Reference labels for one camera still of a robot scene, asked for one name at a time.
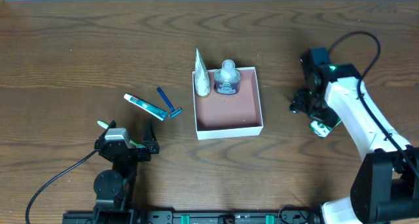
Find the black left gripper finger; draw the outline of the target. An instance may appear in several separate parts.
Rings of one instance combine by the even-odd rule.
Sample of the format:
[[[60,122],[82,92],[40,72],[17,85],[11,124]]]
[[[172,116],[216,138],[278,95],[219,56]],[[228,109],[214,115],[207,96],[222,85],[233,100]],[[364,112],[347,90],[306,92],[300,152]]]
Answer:
[[[115,121],[111,121],[107,128],[105,129],[103,135],[104,136],[110,136],[113,135],[115,133],[115,129],[116,129],[116,122]]]
[[[155,137],[151,119],[147,121],[147,125],[145,127],[145,132],[142,139],[142,144],[143,145],[156,145],[157,144],[157,139]]]

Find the green white soap box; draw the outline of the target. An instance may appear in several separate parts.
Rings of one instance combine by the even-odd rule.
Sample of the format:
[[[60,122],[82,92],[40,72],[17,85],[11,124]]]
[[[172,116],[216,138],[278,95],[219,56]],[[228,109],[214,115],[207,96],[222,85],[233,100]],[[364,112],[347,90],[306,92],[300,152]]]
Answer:
[[[312,121],[309,124],[310,129],[320,138],[326,138],[333,129],[338,126],[341,123],[340,120],[338,120],[337,124],[334,126],[327,126],[323,123],[320,123],[319,121]]]

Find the white shampoo tube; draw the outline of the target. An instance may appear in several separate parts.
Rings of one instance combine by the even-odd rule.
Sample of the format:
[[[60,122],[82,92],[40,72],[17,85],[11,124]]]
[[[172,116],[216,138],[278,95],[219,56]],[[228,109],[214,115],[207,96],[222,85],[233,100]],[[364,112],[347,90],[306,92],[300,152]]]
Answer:
[[[208,71],[204,61],[200,55],[199,50],[196,48],[196,59],[194,69],[194,86],[195,92],[198,96],[206,97],[210,94],[211,85]]]

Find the clear bottle white cap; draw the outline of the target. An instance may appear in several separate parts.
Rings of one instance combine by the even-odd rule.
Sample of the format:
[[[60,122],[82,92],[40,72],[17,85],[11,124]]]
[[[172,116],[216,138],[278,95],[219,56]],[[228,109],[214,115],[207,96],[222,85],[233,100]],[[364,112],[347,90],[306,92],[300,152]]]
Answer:
[[[241,76],[232,60],[224,60],[221,69],[214,72],[214,90],[218,94],[233,95],[240,89]]]

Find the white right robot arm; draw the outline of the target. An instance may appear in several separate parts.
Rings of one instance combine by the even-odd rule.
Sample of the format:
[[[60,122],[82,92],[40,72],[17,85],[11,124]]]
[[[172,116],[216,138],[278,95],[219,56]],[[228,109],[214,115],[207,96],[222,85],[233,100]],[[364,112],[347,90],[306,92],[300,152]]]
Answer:
[[[302,64],[306,87],[290,106],[326,137],[343,124],[361,167],[350,195],[321,205],[323,223],[389,223],[418,217],[418,148],[398,134],[372,101],[352,64]]]

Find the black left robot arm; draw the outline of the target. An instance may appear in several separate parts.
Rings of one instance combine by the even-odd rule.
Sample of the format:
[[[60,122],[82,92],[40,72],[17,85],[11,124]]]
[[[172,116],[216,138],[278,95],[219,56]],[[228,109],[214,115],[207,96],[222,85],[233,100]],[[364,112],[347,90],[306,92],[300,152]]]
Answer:
[[[112,169],[101,172],[94,180],[96,207],[106,212],[127,210],[134,193],[138,164],[150,161],[151,156],[160,151],[152,122],[147,121],[143,140],[136,146],[130,144],[127,129],[117,128],[113,121],[96,140],[94,149],[112,163]]]

